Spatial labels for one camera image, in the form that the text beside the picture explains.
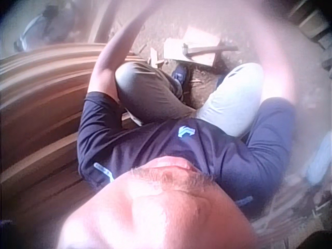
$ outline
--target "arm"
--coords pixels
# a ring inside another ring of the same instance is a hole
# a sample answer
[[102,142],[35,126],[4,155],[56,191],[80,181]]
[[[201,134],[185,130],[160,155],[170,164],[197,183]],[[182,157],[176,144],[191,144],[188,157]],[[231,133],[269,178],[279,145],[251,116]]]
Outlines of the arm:
[[103,92],[119,102],[115,70],[125,61],[144,22],[160,6],[161,2],[161,0],[151,1],[108,42],[94,66],[88,92]]
[[261,101],[282,97],[295,103],[293,72],[286,55],[273,32],[269,18],[262,14],[258,1],[241,1],[245,23],[251,33],[260,63],[264,70]]

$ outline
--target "light blue chevron logo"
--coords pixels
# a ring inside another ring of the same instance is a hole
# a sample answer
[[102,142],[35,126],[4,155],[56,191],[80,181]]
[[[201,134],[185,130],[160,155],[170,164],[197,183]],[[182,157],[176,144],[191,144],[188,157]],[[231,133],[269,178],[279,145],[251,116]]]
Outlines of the light blue chevron logo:
[[178,137],[183,137],[185,134],[192,136],[195,134],[195,129],[189,128],[187,126],[182,126],[178,130]]

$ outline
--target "man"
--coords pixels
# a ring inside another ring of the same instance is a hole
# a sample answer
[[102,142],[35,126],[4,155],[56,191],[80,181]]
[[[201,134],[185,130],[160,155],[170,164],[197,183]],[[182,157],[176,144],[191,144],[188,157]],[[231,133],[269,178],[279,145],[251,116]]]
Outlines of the man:
[[[121,65],[160,4],[151,1],[97,60],[78,160],[82,177],[101,190],[67,219],[59,248],[255,247],[247,218],[273,196],[289,161],[291,71],[266,22],[247,7],[262,67],[235,68],[201,109],[185,106],[185,71],[171,77]],[[123,130],[119,103],[144,125]]]

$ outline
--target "dirt ground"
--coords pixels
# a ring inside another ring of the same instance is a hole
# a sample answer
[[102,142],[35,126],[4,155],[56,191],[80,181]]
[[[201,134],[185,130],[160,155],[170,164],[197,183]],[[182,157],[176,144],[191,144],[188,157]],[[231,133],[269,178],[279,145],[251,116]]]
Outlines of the dirt ground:
[[[116,17],[119,25],[112,30],[116,32],[145,2],[146,0],[123,1]],[[28,22],[43,10],[45,3],[47,1],[22,1],[3,20],[0,25],[2,58],[14,53],[13,42],[24,31]],[[235,11],[228,6],[226,0],[170,1],[146,22],[132,50],[138,52],[146,44],[142,57],[148,59],[150,47],[153,47],[162,59],[165,40],[169,37],[182,38],[189,25],[220,37],[226,44],[238,46],[238,52],[223,53],[225,65],[217,73],[193,67],[193,77],[201,82],[189,85],[185,100],[188,105],[199,108],[215,89],[218,74],[225,74],[242,63],[259,62],[248,32],[234,15]],[[323,49],[317,43],[310,41],[298,27],[287,21],[276,20],[273,29],[291,63],[298,96],[294,151],[287,177],[290,181],[300,179],[299,181],[305,182],[303,177],[307,162],[316,152],[324,135],[331,130],[331,80],[328,71],[321,67]],[[163,70],[171,73],[175,65],[175,62],[170,62],[163,66]],[[300,192],[304,195],[307,190],[308,185],[303,184]],[[285,205],[285,210],[292,207],[290,202]]]

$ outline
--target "metal object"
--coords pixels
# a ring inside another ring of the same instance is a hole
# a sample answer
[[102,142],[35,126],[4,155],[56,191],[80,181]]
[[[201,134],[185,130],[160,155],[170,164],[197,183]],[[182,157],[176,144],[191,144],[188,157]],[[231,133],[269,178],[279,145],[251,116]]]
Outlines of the metal object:
[[237,51],[239,50],[237,46],[213,46],[213,47],[189,47],[187,44],[183,43],[182,46],[183,55],[191,58],[193,56],[199,56],[206,53],[215,53],[223,51]]

